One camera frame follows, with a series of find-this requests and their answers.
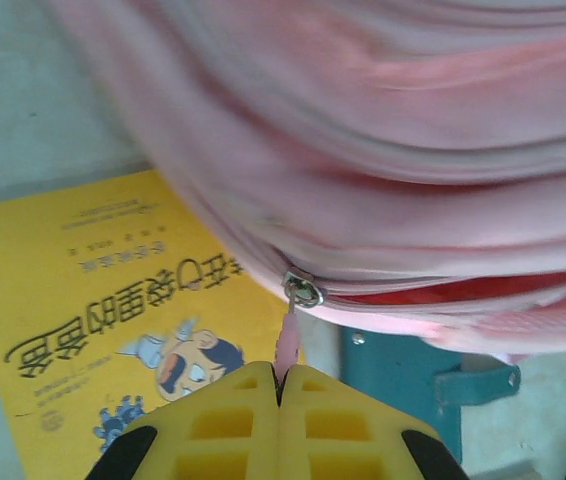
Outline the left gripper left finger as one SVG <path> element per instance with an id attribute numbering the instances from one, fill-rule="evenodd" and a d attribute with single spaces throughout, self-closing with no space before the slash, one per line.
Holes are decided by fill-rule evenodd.
<path id="1" fill-rule="evenodd" d="M 89 479 L 273 479 L 273 367 L 252 362 L 134 420 Z"/>

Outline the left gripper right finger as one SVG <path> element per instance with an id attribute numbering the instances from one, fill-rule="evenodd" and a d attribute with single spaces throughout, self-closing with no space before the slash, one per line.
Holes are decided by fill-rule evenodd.
<path id="1" fill-rule="evenodd" d="M 297 365 L 281 394 L 283 479 L 466 479 L 428 424 Z"/>

